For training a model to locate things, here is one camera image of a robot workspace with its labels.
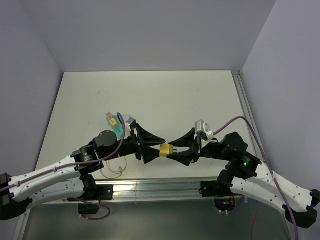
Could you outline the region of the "yellow cube block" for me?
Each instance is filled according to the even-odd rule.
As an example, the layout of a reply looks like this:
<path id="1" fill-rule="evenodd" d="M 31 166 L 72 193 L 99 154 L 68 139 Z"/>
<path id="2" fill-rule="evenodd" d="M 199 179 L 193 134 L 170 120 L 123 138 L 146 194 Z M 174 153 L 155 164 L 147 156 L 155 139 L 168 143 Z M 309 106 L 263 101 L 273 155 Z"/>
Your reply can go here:
<path id="1" fill-rule="evenodd" d="M 159 149 L 160 157 L 167 157 L 168 155 L 173 154 L 174 148 L 172 144 L 162 144 Z"/>

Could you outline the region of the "teal triangular power strip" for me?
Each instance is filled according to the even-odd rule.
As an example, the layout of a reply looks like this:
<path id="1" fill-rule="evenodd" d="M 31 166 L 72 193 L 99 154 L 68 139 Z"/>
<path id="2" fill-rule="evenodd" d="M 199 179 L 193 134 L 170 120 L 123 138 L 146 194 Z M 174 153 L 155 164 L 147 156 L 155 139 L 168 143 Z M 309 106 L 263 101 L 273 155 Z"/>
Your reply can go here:
<path id="1" fill-rule="evenodd" d="M 126 122 L 127 119 L 131 118 L 130 115 L 122 115 L 123 120 Z M 111 120 L 107 119 L 106 117 L 106 121 L 110 127 L 110 129 L 116 134 L 117 139 L 121 140 L 121 138 L 124 135 L 124 129 L 123 129 L 123 124 L 121 122 L 121 120 L 119 119 L 119 117 L 117 115 L 114 115 L 114 118 L 112 118 Z"/>

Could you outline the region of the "pink usb charger plug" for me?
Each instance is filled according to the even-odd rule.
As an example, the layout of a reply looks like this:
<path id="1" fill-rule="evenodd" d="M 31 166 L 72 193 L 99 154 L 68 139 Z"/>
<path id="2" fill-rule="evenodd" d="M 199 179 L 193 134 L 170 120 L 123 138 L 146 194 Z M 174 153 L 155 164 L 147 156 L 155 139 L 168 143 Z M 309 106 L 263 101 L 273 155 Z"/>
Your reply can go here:
<path id="1" fill-rule="evenodd" d="M 111 120 L 111 119 L 114 118 L 114 115 L 113 115 L 111 112 L 107 112 L 107 113 L 106 113 L 106 118 L 107 118 L 108 120 Z"/>

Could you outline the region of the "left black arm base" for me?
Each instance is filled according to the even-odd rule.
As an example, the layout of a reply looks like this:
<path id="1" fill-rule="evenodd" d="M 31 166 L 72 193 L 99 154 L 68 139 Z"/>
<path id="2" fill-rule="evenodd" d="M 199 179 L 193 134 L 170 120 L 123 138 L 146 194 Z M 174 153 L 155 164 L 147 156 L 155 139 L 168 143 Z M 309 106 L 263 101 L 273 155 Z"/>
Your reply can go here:
<path id="1" fill-rule="evenodd" d="M 77 203 L 79 216 L 88 221 L 98 221 L 106 219 L 111 214 L 111 209 L 103 204 L 103 201 L 113 199 L 114 186 L 112 184 L 97 185 L 97 189 L 89 194 L 89 197 L 67 198 L 68 202 Z M 99 210 L 106 210 L 106 214 L 95 217 Z"/>

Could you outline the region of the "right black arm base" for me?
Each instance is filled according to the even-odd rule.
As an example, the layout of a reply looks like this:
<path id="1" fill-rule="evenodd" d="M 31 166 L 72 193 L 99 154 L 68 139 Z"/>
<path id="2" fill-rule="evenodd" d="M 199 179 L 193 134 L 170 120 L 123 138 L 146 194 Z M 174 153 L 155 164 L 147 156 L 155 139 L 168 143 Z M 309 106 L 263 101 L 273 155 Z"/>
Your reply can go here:
<path id="1" fill-rule="evenodd" d="M 219 214 L 236 212 L 245 202 L 243 195 L 231 191 L 232 180 L 205 180 L 200 182 L 199 194 L 203 198 L 213 198 L 214 206 Z"/>

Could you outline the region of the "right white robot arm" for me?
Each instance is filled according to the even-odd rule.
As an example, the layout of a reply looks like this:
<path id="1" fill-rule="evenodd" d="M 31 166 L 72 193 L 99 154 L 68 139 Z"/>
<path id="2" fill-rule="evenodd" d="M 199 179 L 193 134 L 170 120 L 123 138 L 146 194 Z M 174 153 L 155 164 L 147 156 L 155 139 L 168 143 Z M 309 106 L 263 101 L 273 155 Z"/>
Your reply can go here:
<path id="1" fill-rule="evenodd" d="M 188 149 L 167 156 L 185 166 L 199 158 L 227 161 L 215 181 L 200 184 L 203 197 L 243 195 L 276 209 L 300 228 L 308 229 L 316 222 L 318 212 L 315 207 L 320 202 L 320 192 L 304 189 L 270 172 L 265 162 L 247 151 L 248 144 L 237 132 L 227 134 L 220 142 L 205 142 L 191 129 L 170 144 Z"/>

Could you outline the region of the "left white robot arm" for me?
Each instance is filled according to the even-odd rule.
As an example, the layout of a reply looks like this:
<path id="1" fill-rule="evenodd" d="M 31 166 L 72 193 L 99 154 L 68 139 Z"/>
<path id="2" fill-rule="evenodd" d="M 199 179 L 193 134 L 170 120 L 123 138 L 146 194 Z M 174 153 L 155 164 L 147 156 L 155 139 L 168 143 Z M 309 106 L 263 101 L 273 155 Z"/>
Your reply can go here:
<path id="1" fill-rule="evenodd" d="M 50 166 L 19 176 L 1 174 L 0 219 L 14 219 L 28 209 L 56 200 L 93 200 L 98 196 L 98 187 L 92 173 L 101 170 L 105 161 L 135 155 L 147 164 L 160 156 L 155 146 L 164 144 L 165 139 L 149 133 L 135 121 L 122 128 L 129 136 L 118 139 L 115 132 L 105 130 Z"/>

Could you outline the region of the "aluminium rail frame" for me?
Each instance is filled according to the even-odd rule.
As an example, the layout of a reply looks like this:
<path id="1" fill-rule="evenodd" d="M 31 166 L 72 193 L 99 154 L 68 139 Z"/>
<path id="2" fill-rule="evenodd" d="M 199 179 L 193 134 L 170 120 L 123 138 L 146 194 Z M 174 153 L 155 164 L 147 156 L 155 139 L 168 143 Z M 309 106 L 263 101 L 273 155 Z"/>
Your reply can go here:
<path id="1" fill-rule="evenodd" d="M 198 119 L 212 129 L 246 115 L 239 73 L 214 71 L 66 72 L 58 91 L 37 168 L 64 157 L 108 127 L 106 112 L 136 118 L 148 131 L 171 141 Z M 58 200 L 19 217 L 16 240 L 242 239 L 292 240 L 293 227 L 277 211 L 248 199 L 228 215 L 198 193 L 200 181 L 223 168 L 218 160 L 189 167 L 160 158 L 144 164 L 127 158 L 116 179 L 111 216 L 78 217 L 73 203 Z"/>

